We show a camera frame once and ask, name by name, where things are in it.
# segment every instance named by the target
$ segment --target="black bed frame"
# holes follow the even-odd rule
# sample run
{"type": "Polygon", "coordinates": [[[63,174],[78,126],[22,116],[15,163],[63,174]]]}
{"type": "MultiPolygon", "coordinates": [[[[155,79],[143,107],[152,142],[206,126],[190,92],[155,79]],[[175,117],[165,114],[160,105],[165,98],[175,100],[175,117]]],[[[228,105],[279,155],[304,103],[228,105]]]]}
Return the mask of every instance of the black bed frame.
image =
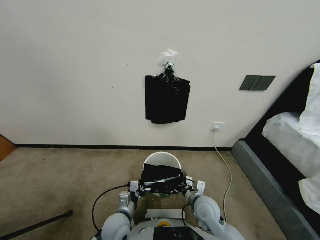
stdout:
{"type": "Polygon", "coordinates": [[[314,68],[303,70],[274,102],[270,109],[254,126],[244,141],[258,156],[285,194],[294,203],[304,218],[320,236],[320,215],[303,201],[298,181],[303,176],[261,133],[266,121],[282,112],[302,113],[306,106],[309,84],[314,68]]]}

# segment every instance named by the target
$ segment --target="screen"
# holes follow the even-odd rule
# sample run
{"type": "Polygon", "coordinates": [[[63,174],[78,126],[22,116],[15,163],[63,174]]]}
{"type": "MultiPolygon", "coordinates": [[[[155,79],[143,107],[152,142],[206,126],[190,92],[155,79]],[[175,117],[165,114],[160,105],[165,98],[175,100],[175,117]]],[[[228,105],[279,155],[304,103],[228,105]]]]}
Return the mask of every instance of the screen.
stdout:
{"type": "Polygon", "coordinates": [[[153,240],[179,239],[179,240],[204,240],[191,227],[155,227],[153,240]]]}

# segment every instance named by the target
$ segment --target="beige carpet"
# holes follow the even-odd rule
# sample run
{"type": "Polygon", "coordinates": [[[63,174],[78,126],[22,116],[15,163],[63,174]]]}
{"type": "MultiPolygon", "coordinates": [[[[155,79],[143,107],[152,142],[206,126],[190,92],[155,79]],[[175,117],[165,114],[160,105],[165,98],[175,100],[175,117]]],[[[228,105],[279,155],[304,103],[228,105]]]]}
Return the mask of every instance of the beige carpet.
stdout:
{"type": "MultiPolygon", "coordinates": [[[[91,221],[92,204],[103,191],[138,180],[142,164],[154,150],[41,149],[19,148],[0,162],[0,236],[73,210],[71,217],[33,230],[15,239],[84,239],[95,229],[91,221]]],[[[206,182],[205,194],[222,210],[229,172],[216,152],[167,151],[181,162],[183,170],[195,180],[206,182]]],[[[285,239],[271,213],[233,159],[222,152],[233,173],[226,201],[228,221],[246,240],[285,239]]],[[[114,190],[96,205],[98,226],[118,205],[114,190]]],[[[138,202],[135,223],[142,221],[147,208],[181,208],[182,194],[167,198],[146,195],[138,202]]],[[[196,225],[186,208],[186,221],[196,225]]]]}

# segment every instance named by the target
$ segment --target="orange circle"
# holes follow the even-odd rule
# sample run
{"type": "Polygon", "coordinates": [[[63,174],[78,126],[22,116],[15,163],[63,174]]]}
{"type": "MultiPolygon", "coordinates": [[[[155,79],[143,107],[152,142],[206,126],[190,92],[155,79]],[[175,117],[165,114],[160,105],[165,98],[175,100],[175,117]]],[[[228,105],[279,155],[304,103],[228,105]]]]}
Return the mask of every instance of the orange circle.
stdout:
{"type": "Polygon", "coordinates": [[[159,222],[159,223],[157,224],[157,227],[163,227],[163,226],[168,226],[168,227],[170,227],[171,224],[170,224],[169,222],[167,222],[167,221],[161,221],[161,222],[159,222]]]}

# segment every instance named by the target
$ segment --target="black bag on wall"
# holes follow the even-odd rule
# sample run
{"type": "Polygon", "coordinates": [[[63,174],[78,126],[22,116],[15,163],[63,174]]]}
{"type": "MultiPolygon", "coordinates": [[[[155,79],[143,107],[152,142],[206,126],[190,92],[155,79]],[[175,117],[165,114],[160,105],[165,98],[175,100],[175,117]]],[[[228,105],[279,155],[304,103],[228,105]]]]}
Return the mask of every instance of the black bag on wall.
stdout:
{"type": "Polygon", "coordinates": [[[163,73],[147,75],[144,80],[146,119],[164,124],[186,118],[190,81],[175,76],[170,63],[163,73]]]}

